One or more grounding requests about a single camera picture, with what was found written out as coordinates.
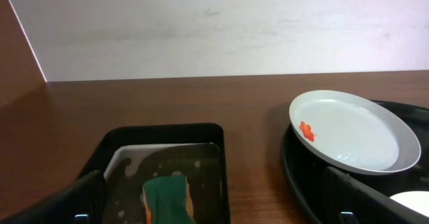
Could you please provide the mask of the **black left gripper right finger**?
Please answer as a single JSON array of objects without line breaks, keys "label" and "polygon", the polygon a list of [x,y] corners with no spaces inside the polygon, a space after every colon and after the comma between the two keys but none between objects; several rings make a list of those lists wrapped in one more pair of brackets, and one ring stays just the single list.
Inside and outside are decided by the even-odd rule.
[{"label": "black left gripper right finger", "polygon": [[327,223],[428,224],[428,218],[333,167],[322,172]]}]

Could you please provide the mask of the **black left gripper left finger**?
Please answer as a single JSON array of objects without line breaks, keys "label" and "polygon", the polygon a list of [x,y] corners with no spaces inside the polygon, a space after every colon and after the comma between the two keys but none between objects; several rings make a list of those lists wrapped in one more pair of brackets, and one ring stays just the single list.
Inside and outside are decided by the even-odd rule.
[{"label": "black left gripper left finger", "polygon": [[1,224],[102,223],[106,199],[105,177],[95,170]]}]

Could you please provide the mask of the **white plate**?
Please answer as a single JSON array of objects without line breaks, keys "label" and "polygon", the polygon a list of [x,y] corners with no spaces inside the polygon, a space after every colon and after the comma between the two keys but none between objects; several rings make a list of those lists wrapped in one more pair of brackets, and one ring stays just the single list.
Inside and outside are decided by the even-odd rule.
[{"label": "white plate", "polygon": [[429,214],[428,191],[408,191],[397,193],[390,198],[399,204],[426,217]]}]

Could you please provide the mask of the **grey-white plate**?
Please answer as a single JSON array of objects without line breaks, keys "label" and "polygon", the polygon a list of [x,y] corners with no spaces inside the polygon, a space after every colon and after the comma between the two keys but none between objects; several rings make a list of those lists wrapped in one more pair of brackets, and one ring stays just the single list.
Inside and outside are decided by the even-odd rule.
[{"label": "grey-white plate", "polygon": [[[413,130],[386,108],[357,95],[317,90],[298,95],[289,107],[301,144],[321,160],[348,172],[387,175],[408,170],[422,154]],[[307,140],[300,122],[316,135]]]}]

